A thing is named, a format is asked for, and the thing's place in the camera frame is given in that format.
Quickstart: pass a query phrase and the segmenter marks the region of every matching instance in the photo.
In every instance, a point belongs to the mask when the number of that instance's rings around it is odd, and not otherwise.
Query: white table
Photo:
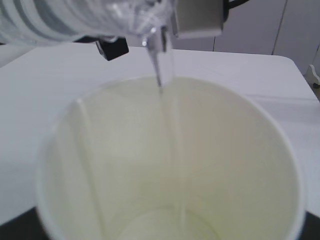
[[[305,172],[307,210],[320,216],[320,103],[288,58],[175,50],[175,72],[217,82],[266,109]],[[146,50],[105,61],[91,44],[37,48],[0,68],[0,224],[36,204],[43,137],[75,98],[114,79],[153,74]]]

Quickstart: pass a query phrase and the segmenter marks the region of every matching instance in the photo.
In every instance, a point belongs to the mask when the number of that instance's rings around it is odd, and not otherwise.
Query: white wall
[[[222,35],[215,39],[214,51],[270,55],[285,3],[286,0],[250,0],[231,9]]]
[[[288,0],[274,54],[292,59],[305,74],[319,43],[320,0]]]

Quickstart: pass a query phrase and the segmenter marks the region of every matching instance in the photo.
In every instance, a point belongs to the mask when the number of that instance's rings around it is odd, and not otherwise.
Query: black cable
[[[234,9],[236,7],[239,7],[242,4],[245,4],[249,0],[233,0],[229,2],[229,9]]]

